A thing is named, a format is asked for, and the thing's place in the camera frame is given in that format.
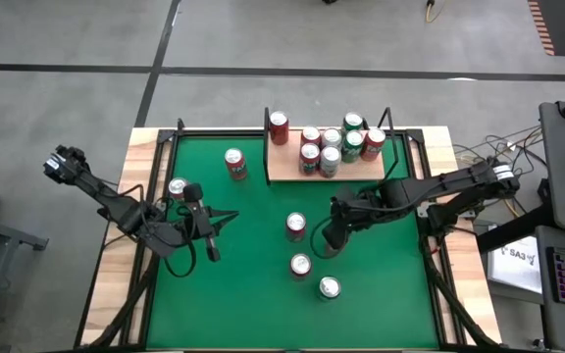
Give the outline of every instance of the gray floor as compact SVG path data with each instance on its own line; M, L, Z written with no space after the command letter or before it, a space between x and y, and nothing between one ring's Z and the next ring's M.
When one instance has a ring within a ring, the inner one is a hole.
M0 63L149 66L170 2L0 0ZM164 65L565 74L564 57L543 53L526 0L451 0L432 25L423 18L422 0L183 0ZM51 239L43 253L19 254L0 300L0 345L13 352L72 346L106 226L41 164L73 144L95 173L119 179L147 79L0 72L0 222ZM375 119L389 105L397 125L446 125L472 145L536 125L538 104L559 99L564 82L161 76L146 125L258 126L266 106L294 125L330 125L348 110ZM523 177L527 208L545 175L536 166ZM510 219L500 206L482 217ZM505 343L541 336L537 306L493 302Z

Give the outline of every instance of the wooden tray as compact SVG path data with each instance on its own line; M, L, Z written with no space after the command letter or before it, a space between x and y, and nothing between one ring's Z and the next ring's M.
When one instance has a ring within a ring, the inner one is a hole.
M339 171L333 177L323 177L319 173L307 176L300 172L300 136L301 129L289 130L289 141L284 145L276 145L268 136L267 170L271 181L342 181L342 180L380 180L385 176L383 154L366 162L359 158L354 163L339 165Z

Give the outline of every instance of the green mat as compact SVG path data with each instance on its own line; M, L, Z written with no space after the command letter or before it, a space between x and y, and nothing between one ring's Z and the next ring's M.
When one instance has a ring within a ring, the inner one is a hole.
M308 230L329 214L341 182L265 183L260 138L180 141L175 177L200 182L204 203L237 210L217 244L222 261L211 263L197 242L197 266L174 278L161 264L153 301L148 348L436 348L434 320L414 216L352 235L332 260L312 256L304 241L285 238L291 212L306 216ZM230 179L224 153L243 151L248 177ZM391 145L385 144L390 165ZM395 177L407 177L403 144ZM353 190L366 184L348 182ZM320 249L323 237L316 236ZM297 282L289 273L296 253L311 256L313 270ZM189 264L182 248L171 258L177 272ZM334 276L340 296L323 302L319 279Z

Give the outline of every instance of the silver can lid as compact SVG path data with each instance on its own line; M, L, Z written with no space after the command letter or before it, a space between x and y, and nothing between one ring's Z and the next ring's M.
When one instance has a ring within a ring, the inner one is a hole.
M316 140L320 138L320 131L314 126L307 126L302 130L302 135L308 140Z
M318 147L318 145L316 145L315 143L307 143L302 146L300 152L302 153L302 156L304 156L304 158L313 159L320 155L320 147Z
M336 128L329 128L324 131L324 139L328 142L339 143L341 141L341 132Z
M346 114L344 119L351 126L360 126L363 124L363 118L355 112Z
M287 118L284 112L274 112L270 115L270 123L275 126L281 126L286 123Z
M224 158L226 158L226 162L228 163L237 163L238 161L241 160L241 156L243 154L241 153L241 151L239 151L237 148L231 148L228 151L226 151L226 155Z
M363 143L363 135L359 131L351 131L346 134L345 140L353 146L358 146Z
M368 138L374 142L385 141L385 132L379 128L372 127L368 131Z
M328 162L337 162L341 158L341 152L335 147L329 146L322 150L322 160L326 160Z
M181 194L186 186L186 179L181 177L173 178L172 181L169 182L169 192L173 194Z
M311 271L311 259L305 254L295 254L291 258L291 270L297 275L306 275Z
M337 298L341 293L341 284L335 277L324 277L320 280L320 292L329 299Z
M302 230L306 226L306 219L301 213L293 212L287 216L286 226L291 230Z

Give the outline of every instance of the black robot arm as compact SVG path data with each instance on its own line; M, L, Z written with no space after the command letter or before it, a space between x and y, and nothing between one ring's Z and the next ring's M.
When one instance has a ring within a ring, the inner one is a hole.
M465 211L484 200L513 197L520 188L506 163L488 158L467 169L424 179L392 178L353 194L342 190L331 199L331 221L322 235L334 250L340 250L354 231L399 220L422 202L459 193L450 202L426 210L421 232L438 236L457 222Z
M192 240L206 239L207 253L211 261L219 261L220 253L213 238L221 228L238 215L235 211L217 211L202 204L202 189L198 183L184 188L186 210L177 222L165 222L165 212L142 198L142 186L138 185L125 193L118 193L104 180L94 176L84 152L75 147L58 146L56 153L43 165L45 174L58 183L73 185L97 201L102 208L97 213L114 222L117 228L134 240L140 239L145 246L162 258L172 255L177 248ZM139 201L127 196L139 188ZM211 224L211 218L228 216Z

